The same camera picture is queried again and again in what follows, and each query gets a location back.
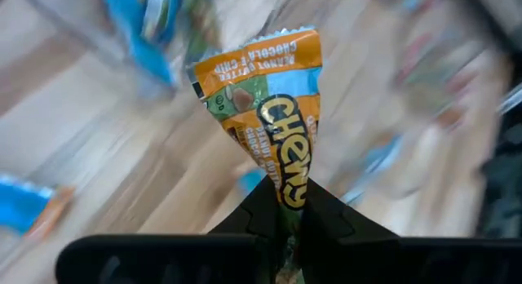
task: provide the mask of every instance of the candy wrapper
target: candy wrapper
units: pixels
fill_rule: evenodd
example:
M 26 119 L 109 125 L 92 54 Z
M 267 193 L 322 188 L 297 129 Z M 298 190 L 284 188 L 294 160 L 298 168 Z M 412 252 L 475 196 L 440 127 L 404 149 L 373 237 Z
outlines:
M 0 175 L 0 272 L 54 228 L 73 193 Z
M 201 101 L 274 182 L 292 246 L 316 140 L 321 67 L 313 29 L 278 32 L 193 67 Z M 299 270 L 293 263 L 286 274 Z

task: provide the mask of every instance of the hardwood floor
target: hardwood floor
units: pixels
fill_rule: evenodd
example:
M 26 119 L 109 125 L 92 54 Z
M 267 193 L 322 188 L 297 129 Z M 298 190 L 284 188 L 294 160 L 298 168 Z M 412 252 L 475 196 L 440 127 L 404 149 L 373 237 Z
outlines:
M 237 1 L 218 0 L 230 45 L 253 36 L 277 0 L 241 0 L 234 9 Z M 242 28 L 234 10 L 252 24 Z M 401 235 L 471 236 L 484 187 L 476 168 L 493 145 L 508 64 L 488 45 L 467 68 L 479 76 L 462 126 L 447 132 L 420 122 L 389 89 L 398 53 L 390 34 L 401 20 L 374 0 L 289 0 L 268 26 L 313 23 L 321 33 L 311 176 L 328 189 L 344 187 L 327 185 L 340 165 L 383 132 L 413 127 L 399 160 L 371 182 L 357 210 Z M 0 273 L 1 283 L 52 283 L 61 248 L 87 234 L 204 233 L 239 204 L 233 172 L 249 158 L 191 87 L 172 101 L 136 99 L 131 75 L 65 37 L 24 0 L 0 3 L 0 28 L 0 171 L 80 189 L 56 230 Z

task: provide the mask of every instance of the wooden floor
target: wooden floor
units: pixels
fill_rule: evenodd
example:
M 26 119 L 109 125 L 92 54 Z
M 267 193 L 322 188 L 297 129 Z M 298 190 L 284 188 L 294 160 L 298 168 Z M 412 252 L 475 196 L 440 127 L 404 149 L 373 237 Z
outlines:
M 237 7 L 241 17 L 254 23 L 241 25 L 236 12 L 226 12 L 237 1 L 245 2 Z M 228 44 L 253 36 L 276 1 L 218 0 Z M 442 13 L 419 22 L 410 37 L 451 19 Z M 400 160 L 357 209 L 401 235 L 471 236 L 484 188 L 476 169 L 493 144 L 508 68 L 484 49 L 467 67 L 479 76 L 463 125 L 447 132 L 420 122 L 389 89 L 397 53 L 390 34 L 400 21 L 372 0 L 290 0 L 268 27 L 314 24 L 321 33 L 321 126 L 311 176 L 328 187 L 367 140 L 409 128 Z M 239 204 L 233 172 L 249 158 L 190 87 L 172 101 L 137 100 L 124 69 L 107 66 L 25 0 L 0 2 L 0 29 L 0 170 L 79 189 L 58 228 L 0 275 L 1 283 L 52 283 L 60 249 L 87 234 L 204 233 Z

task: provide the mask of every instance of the snack wrapper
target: snack wrapper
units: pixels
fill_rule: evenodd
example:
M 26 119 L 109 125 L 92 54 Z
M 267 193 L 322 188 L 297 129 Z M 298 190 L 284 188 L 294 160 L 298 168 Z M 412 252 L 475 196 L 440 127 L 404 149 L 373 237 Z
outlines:
M 321 67 L 314 29 L 275 33 L 193 67 L 201 101 L 274 182 L 292 234 L 306 199 Z
M 0 175 L 0 272 L 28 242 L 54 228 L 73 194 L 72 187 L 39 186 Z

